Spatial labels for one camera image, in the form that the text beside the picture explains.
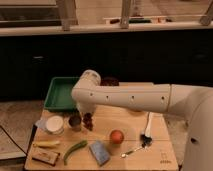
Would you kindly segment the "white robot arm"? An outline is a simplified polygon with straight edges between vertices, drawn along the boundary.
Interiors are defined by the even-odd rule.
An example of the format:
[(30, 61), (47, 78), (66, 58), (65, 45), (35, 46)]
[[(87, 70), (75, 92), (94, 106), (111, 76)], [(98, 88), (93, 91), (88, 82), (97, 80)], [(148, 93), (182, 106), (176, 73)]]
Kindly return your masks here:
[(101, 86), (101, 76), (85, 70), (71, 90), (81, 114), (96, 105), (180, 115), (188, 122), (183, 171), (213, 171), (213, 87), (151, 84)]

